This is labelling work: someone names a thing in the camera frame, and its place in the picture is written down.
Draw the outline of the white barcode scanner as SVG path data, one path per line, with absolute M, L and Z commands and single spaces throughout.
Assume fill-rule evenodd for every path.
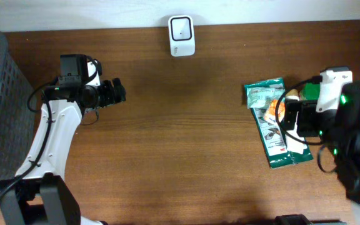
M 194 23 L 191 16 L 171 16 L 167 22 L 171 56 L 192 56 L 196 51 Z

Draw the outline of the small orange packet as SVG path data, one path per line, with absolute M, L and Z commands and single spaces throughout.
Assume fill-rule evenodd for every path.
M 277 99 L 273 99 L 267 108 L 266 112 L 264 113 L 263 119 L 267 123 L 275 124 L 276 123 L 276 105 L 278 103 Z M 279 122 L 281 122 L 284 119 L 284 115 L 286 112 L 285 103 L 281 102 L 279 104 L 278 110 L 277 110 L 277 116 L 279 119 Z

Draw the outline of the grey plastic mesh basket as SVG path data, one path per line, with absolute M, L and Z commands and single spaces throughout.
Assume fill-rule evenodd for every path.
M 0 181 L 12 179 L 33 142 L 34 114 L 28 106 L 33 87 L 22 74 L 0 31 Z

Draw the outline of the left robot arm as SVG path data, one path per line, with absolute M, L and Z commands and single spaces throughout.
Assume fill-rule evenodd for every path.
M 64 182 L 66 161 L 84 113 L 126 100 L 120 79 L 39 87 L 40 123 L 31 148 L 15 177 L 0 181 L 0 210 L 6 224 L 99 224 L 84 217 Z

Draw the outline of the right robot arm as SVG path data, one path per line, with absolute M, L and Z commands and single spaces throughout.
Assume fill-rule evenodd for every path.
M 331 112 L 314 112 L 317 100 L 287 100 L 279 127 L 284 133 L 297 127 L 299 136 L 319 136 L 317 145 L 333 155 L 335 167 L 331 171 L 344 186 L 360 224 L 360 81 L 345 84 L 338 101 Z

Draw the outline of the white cream tube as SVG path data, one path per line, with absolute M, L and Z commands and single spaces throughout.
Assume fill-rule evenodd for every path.
M 296 89 L 290 90 L 285 97 L 286 100 L 296 100 L 299 101 L 299 93 Z M 294 129 L 292 131 L 288 131 L 289 134 L 294 136 L 295 138 L 298 138 L 300 141 L 303 141 L 304 139 L 297 134 L 297 125 L 296 122 L 294 123 Z M 307 148 L 306 144 L 303 144 L 301 142 L 298 142 L 294 139 L 292 139 L 289 136 L 286 136 L 286 144 L 287 144 L 287 151 L 292 153 L 298 153 L 303 154 L 304 150 Z

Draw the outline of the mint green tissue packet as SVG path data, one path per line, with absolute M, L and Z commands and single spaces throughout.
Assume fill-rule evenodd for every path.
M 275 87 L 247 87 L 248 108 L 268 108 L 274 99 L 278 99 L 285 89 Z

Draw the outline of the green lid jar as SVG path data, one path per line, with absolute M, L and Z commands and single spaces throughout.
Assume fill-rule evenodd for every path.
M 320 85 L 307 83 L 299 92 L 300 100 L 318 100 L 320 93 Z

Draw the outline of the green wipes packet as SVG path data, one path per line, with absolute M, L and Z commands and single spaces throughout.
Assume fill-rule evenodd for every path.
M 283 78 L 268 79 L 252 84 L 244 85 L 246 88 L 264 87 L 264 88 L 283 88 Z M 257 129 L 261 137 L 262 144 L 269 162 L 270 168 L 280 168 L 294 164 L 308 162 L 313 159 L 309 147 L 304 150 L 303 154 L 292 153 L 287 151 L 286 137 L 280 130 L 277 123 L 271 124 L 263 119 L 267 108 L 248 108 L 251 110 L 257 124 Z

